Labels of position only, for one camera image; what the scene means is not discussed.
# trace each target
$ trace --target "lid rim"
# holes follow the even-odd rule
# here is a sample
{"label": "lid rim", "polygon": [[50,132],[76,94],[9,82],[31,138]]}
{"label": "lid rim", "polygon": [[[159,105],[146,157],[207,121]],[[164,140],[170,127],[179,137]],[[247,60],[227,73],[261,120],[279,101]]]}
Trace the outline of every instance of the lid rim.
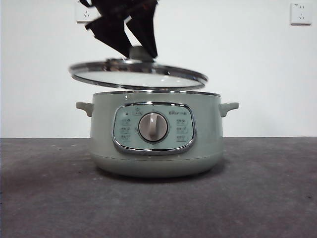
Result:
{"label": "lid rim", "polygon": [[[87,79],[80,77],[76,74],[82,72],[130,72],[130,73],[144,73],[144,74],[157,74],[165,75],[171,77],[178,77],[187,80],[192,80],[194,82],[200,83],[200,85],[193,86],[176,86],[176,87],[151,87],[151,86],[132,86],[124,84],[109,83],[103,81],[97,81],[93,79]],[[74,64],[69,67],[69,72],[72,77],[78,81],[90,83],[99,86],[112,87],[112,88],[126,88],[126,89],[136,89],[136,90],[191,90],[200,89],[205,86],[208,81],[208,77],[204,74],[191,71],[188,69],[177,68],[167,65],[160,65],[155,62],[143,62],[134,59],[108,59],[106,61],[97,62],[87,62]]]}

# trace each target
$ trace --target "control panel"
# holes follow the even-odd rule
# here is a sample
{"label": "control panel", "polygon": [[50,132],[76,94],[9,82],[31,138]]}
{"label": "control panel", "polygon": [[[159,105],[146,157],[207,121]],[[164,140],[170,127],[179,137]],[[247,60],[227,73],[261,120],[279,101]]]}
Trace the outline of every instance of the control panel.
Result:
{"label": "control panel", "polygon": [[133,103],[115,115],[113,141],[118,149],[137,154],[182,153],[194,143],[190,108],[165,102]]}

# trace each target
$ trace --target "glass lid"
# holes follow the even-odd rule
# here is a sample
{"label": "glass lid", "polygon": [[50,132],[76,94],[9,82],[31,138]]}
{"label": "glass lid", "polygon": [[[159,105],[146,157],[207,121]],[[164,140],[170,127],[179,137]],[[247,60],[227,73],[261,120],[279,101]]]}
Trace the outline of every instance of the glass lid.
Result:
{"label": "glass lid", "polygon": [[189,90],[203,88],[207,76],[183,68],[135,59],[108,59],[69,68],[78,81],[137,90]]}

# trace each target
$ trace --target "cooker base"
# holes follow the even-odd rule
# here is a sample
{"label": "cooker base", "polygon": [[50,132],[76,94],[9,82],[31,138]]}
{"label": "cooker base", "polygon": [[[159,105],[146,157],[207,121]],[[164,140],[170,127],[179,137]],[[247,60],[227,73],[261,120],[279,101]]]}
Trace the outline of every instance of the cooker base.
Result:
{"label": "cooker base", "polygon": [[125,160],[95,154],[91,156],[98,167],[114,174],[140,178],[171,178],[210,170],[222,158],[222,152],[184,160]]}

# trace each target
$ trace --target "gray table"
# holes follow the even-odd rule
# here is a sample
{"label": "gray table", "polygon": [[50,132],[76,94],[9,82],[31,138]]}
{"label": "gray table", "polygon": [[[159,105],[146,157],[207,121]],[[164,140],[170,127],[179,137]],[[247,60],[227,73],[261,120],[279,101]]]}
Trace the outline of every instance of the gray table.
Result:
{"label": "gray table", "polygon": [[3,238],[317,237],[317,138],[226,138],[173,179],[103,172],[87,142],[1,140]]}

